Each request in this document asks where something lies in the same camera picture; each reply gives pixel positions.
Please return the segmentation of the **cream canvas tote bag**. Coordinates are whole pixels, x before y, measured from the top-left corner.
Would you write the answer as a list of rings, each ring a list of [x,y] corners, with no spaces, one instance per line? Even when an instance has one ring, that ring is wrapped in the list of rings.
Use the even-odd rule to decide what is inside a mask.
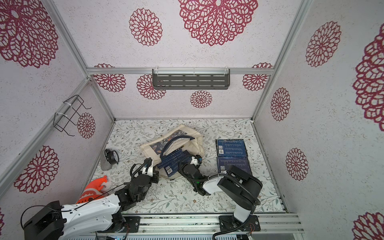
[[[191,155],[200,155],[201,157],[205,155],[203,135],[186,125],[179,125],[162,137],[141,145],[140,149],[147,158],[153,160],[153,164],[156,170],[159,171],[160,176],[168,180],[180,178],[182,175],[178,172],[172,177],[167,177],[164,170],[157,168],[157,164],[162,161],[164,156],[177,149],[187,150]]]

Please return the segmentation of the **blue book with barcode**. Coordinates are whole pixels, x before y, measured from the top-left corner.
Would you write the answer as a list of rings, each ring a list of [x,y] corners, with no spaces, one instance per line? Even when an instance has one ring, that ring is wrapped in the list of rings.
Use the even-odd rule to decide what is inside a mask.
[[[248,156],[243,139],[216,140],[218,157],[245,158]]]

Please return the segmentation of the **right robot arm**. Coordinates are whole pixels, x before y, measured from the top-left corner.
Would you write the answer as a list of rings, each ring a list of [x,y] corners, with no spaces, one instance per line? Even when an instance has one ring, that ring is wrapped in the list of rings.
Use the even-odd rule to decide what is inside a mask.
[[[263,183],[236,166],[230,166],[223,173],[205,176],[200,172],[200,161],[197,156],[190,155],[180,160],[178,172],[187,179],[193,190],[201,196],[210,196],[223,192],[232,199],[236,208],[234,219],[245,223],[257,206],[261,204],[259,194]]]

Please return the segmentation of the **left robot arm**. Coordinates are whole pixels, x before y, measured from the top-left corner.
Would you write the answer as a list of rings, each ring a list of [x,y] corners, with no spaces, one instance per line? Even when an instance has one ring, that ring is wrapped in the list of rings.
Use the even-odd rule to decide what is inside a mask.
[[[142,201],[152,184],[159,181],[153,160],[147,158],[132,167],[131,180],[119,190],[83,204],[61,205],[59,201],[42,206],[25,223],[21,223],[26,240],[65,240],[90,232],[116,232],[126,224],[123,212]]]

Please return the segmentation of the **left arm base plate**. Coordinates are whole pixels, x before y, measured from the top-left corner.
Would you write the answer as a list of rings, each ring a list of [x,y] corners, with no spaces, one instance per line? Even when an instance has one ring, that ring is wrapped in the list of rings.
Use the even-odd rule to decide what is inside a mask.
[[[97,233],[120,233],[120,232],[128,232],[128,233],[137,233],[140,225],[141,217],[137,216],[123,216],[123,215],[113,215],[112,225],[104,230],[97,231]]]

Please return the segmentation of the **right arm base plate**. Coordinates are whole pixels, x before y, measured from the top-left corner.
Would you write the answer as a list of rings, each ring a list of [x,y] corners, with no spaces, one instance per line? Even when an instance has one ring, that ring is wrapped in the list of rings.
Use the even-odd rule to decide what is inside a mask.
[[[238,228],[238,231],[242,232],[259,232],[261,230],[259,219],[256,215],[250,215],[244,223],[237,220],[234,216],[222,215],[219,216],[219,225],[221,232],[233,231],[239,226],[242,227]]]

